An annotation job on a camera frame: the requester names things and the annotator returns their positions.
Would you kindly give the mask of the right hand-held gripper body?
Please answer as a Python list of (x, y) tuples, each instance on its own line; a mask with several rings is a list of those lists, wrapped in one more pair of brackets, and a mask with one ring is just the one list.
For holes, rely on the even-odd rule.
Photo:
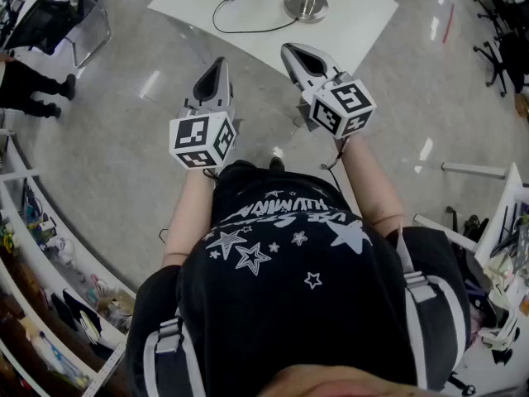
[(345, 71), (298, 73), (295, 84), (301, 90), (298, 110), (303, 120), (324, 128), (337, 140), (365, 128), (377, 108), (362, 81)]

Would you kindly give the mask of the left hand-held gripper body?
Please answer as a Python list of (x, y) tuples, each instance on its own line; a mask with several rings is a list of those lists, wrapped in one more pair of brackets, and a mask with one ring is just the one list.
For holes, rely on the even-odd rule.
[(237, 131), (231, 105), (184, 106), (169, 123), (169, 153), (186, 170), (221, 168)]

